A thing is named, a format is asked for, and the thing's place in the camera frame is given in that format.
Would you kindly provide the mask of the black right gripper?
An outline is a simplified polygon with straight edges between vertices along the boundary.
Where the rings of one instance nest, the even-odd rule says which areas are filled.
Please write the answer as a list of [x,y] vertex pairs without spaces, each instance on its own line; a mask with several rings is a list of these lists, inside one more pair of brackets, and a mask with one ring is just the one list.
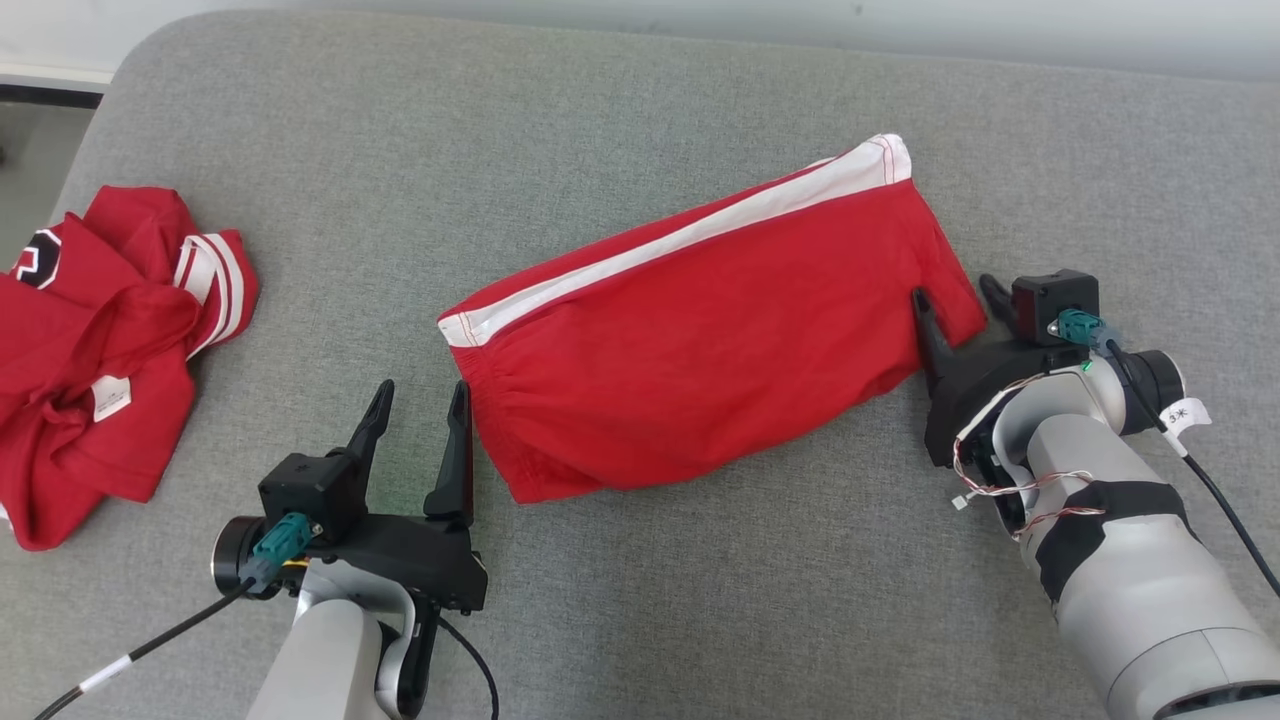
[[[991,316],[1010,332],[1016,331],[1016,313],[1010,288],[992,274],[979,275],[979,290]],[[1085,360],[1079,345],[1038,346],[1020,340],[955,351],[940,324],[925,290],[911,292],[916,347],[931,398],[924,445],[937,468],[954,462],[954,441],[1001,389],[1042,373],[1075,366]]]

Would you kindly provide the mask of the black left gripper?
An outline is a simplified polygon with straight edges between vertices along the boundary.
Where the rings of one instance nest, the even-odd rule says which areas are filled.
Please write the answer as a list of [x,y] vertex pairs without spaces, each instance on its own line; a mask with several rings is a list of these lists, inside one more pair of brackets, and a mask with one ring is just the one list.
[[[369,484],[394,393],[393,379],[379,384],[346,446],[361,486]],[[425,518],[370,514],[339,541],[307,547],[314,566],[343,561],[442,609],[462,614],[484,610],[489,575],[474,551],[468,528],[474,524],[474,414],[465,380],[454,384],[445,420],[448,438],[435,487],[424,500]]]

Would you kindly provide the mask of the red shorts white stripe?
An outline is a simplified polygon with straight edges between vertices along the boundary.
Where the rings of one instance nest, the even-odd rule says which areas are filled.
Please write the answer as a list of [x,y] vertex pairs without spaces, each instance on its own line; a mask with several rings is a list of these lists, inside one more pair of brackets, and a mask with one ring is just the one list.
[[922,368],[913,295],[951,345],[986,327],[897,135],[599,240],[436,322],[515,501],[704,477]]

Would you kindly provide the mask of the red jersey white sleeves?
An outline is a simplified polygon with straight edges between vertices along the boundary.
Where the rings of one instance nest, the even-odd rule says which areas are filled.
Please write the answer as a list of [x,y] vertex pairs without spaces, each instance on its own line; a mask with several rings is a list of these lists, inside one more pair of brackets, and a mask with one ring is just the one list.
[[106,498],[155,495],[195,406],[191,361],[243,333],[241,232],[174,190],[104,186],[0,272],[0,527],[55,550]]

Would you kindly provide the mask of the white wall baseboard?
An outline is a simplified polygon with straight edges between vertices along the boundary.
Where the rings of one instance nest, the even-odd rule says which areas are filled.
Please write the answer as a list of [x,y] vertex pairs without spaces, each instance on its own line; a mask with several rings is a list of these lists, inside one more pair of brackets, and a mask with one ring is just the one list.
[[113,82],[109,70],[44,67],[0,61],[0,85],[56,91],[104,94]]

